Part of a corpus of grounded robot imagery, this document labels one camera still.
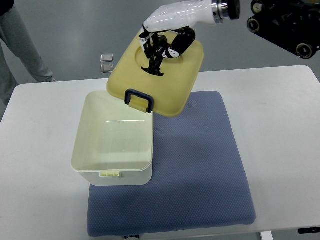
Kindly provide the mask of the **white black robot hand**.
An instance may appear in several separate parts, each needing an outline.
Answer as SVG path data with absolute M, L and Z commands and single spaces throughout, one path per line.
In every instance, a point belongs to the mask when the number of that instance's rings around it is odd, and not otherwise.
M 188 0 L 163 5 L 142 24 L 139 40 L 148 59 L 178 58 L 195 41 L 198 23 L 217 25 L 222 21 L 220 0 Z M 164 44 L 160 33 L 174 31 L 177 36 Z

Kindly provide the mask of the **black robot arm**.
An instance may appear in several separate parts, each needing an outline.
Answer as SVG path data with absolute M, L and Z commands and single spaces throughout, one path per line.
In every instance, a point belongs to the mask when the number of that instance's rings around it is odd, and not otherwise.
M 301 58 L 320 50 L 320 2 L 318 0 L 253 0 L 248 30 Z

